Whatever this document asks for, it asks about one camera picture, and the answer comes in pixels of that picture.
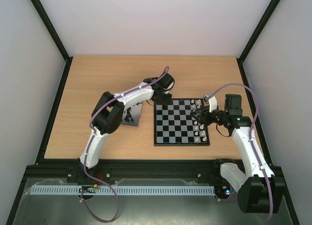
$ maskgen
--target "robotic arm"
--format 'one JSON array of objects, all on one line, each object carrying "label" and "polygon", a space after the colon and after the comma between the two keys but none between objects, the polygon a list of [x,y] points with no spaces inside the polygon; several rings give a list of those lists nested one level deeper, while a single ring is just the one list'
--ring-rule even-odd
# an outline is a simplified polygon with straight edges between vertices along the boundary
[{"label": "robotic arm", "polygon": [[241,109],[241,96],[235,94],[225,95],[224,110],[219,110],[217,100],[213,94],[204,96],[209,106],[193,111],[191,115],[200,123],[209,126],[212,123],[223,125],[229,131],[239,152],[245,167],[243,173],[231,160],[221,160],[220,176],[226,179],[237,192],[238,205],[245,213],[268,213],[270,208],[269,192],[265,181],[265,170],[273,196],[273,213],[279,209],[285,183],[283,178],[276,177],[266,163],[259,145],[255,139],[254,130],[250,138],[251,120],[243,116]]},{"label": "robotic arm", "polygon": [[[105,92],[101,96],[92,112],[92,117],[94,117],[92,120],[93,131],[83,154],[80,156],[80,162],[82,164],[84,164],[85,158],[87,158],[85,165],[88,169],[97,165],[98,157],[108,136],[120,126],[124,110],[136,103],[149,99],[153,100],[156,104],[169,104],[172,97],[169,91],[173,88],[175,80],[167,72],[164,72],[159,78],[145,79],[138,86],[122,93],[111,94],[110,92]],[[107,107],[102,109],[106,103],[114,98],[115,101],[108,105],[111,108],[110,111]]]}]

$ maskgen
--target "wooden table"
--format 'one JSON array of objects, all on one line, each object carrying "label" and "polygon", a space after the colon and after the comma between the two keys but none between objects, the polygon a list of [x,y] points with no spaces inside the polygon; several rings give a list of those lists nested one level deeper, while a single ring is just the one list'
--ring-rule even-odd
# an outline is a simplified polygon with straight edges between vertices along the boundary
[{"label": "wooden table", "polygon": [[[102,93],[122,92],[143,79],[159,76],[165,66],[175,79],[173,98],[201,98],[220,86],[242,83],[235,57],[194,56],[74,56],[45,152],[47,159],[76,159],[90,136],[91,113]],[[224,106],[226,93],[242,96],[243,114],[252,119],[244,88],[230,86],[216,98]],[[224,134],[227,130],[220,127]],[[208,127],[210,146],[154,146],[154,110],[143,103],[139,128],[120,126],[107,140],[102,159],[240,159],[232,138]]]}]

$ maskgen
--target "black metal frame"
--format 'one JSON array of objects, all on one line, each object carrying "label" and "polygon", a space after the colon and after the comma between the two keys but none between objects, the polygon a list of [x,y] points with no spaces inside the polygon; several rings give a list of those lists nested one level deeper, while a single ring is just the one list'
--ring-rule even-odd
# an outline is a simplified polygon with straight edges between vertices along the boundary
[{"label": "black metal frame", "polygon": [[[249,86],[247,76],[243,67],[243,62],[250,52],[252,46],[259,37],[261,31],[263,30],[265,24],[268,22],[270,16],[272,15],[274,9],[277,7],[280,0],[271,0],[268,8],[263,14],[258,26],[253,32],[250,40],[248,41],[243,53],[240,58],[237,59],[237,64],[241,73],[243,83]],[[54,120],[57,114],[61,96],[66,84],[66,79],[70,70],[73,57],[69,57],[66,52],[58,34],[53,27],[49,17],[47,16],[40,0],[31,0],[35,9],[37,10],[39,16],[44,22],[47,30],[49,31],[51,37],[53,38],[55,44],[57,45],[60,53],[63,55],[66,65],[61,77],[61,81],[58,86],[57,94],[53,102],[49,120],[42,138],[42,142],[39,148],[39,152],[36,158],[35,165],[27,166],[24,176],[21,180],[16,198],[14,200],[7,224],[13,223],[19,202],[24,191],[26,181],[28,178],[66,178],[67,174],[71,168],[75,168],[78,165],[78,160],[73,159],[44,159],[44,153],[50,138]],[[247,98],[250,104],[252,114],[255,113],[255,104],[251,94],[246,91]],[[271,169],[274,171],[276,176],[283,176],[282,169],[278,166],[273,166],[270,157],[269,149],[266,144],[266,140],[263,134],[260,120],[257,119],[256,129],[258,131],[258,136],[260,144],[263,149],[263,154],[266,161],[270,164]],[[241,160],[236,161],[237,165],[241,170],[244,170],[244,166]],[[228,185],[228,183],[223,179],[214,178],[215,171],[215,160],[183,160],[183,161],[167,161],[167,160],[99,160],[98,166],[110,173],[109,182],[123,179],[123,178],[179,178],[185,180],[196,180],[198,183],[209,183],[214,186]],[[286,203],[289,209],[289,213],[294,225],[299,224],[289,191],[286,187],[284,192]]]}]

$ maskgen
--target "white wall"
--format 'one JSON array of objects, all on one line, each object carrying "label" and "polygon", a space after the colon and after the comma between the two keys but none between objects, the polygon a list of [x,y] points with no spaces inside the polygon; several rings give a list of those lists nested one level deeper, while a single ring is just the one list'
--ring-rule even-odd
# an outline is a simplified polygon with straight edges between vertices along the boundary
[{"label": "white wall", "polygon": [[0,224],[34,164],[64,60],[30,0],[0,0]]},{"label": "white wall", "polygon": [[70,55],[239,56],[270,0],[41,0]]},{"label": "white wall", "polygon": [[245,61],[273,163],[300,223],[311,224],[312,0],[281,0]]}]

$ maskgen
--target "chessboard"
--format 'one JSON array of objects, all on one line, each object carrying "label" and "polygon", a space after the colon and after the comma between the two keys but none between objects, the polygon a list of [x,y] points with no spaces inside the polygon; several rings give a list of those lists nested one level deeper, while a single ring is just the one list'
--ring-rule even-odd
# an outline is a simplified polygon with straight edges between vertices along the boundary
[{"label": "chessboard", "polygon": [[210,145],[208,129],[191,112],[203,107],[202,99],[171,99],[154,105],[154,145]]}]

